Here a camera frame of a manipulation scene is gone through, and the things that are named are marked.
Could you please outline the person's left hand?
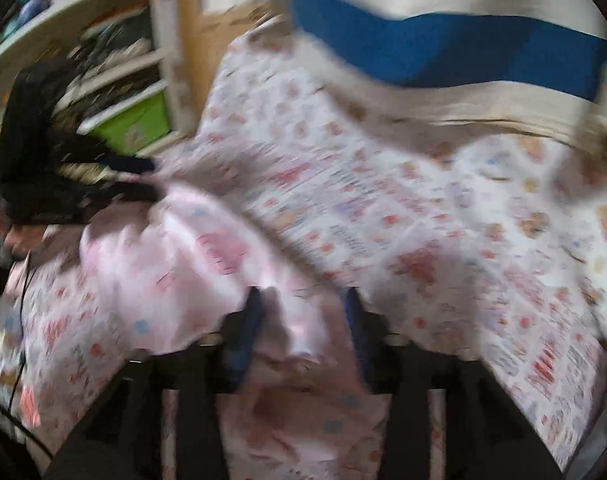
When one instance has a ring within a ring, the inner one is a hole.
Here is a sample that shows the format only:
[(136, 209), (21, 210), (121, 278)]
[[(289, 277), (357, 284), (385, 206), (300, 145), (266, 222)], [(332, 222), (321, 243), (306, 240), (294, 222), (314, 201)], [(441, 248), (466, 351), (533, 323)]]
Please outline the person's left hand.
[(0, 209), (0, 249), (6, 250), (13, 258), (22, 260), (28, 256), (38, 264), (56, 256), (49, 237), (48, 226), (20, 226), (13, 224)]

